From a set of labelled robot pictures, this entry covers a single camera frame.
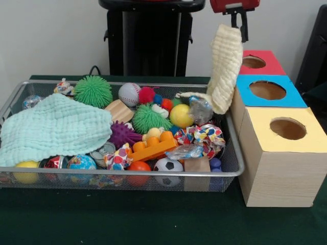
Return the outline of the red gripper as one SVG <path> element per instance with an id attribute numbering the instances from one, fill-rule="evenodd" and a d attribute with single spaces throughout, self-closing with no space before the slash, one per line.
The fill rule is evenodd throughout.
<path id="1" fill-rule="evenodd" d="M 210 0 L 209 1 L 214 13 L 227 13 L 229 10 L 242 8 L 243 10 L 255 9 L 260 5 L 260 0 Z M 231 27 L 237 28 L 237 12 L 231 14 Z M 241 13 L 242 25 L 240 27 L 242 42 L 247 42 L 248 38 L 248 21 L 247 12 Z"/>

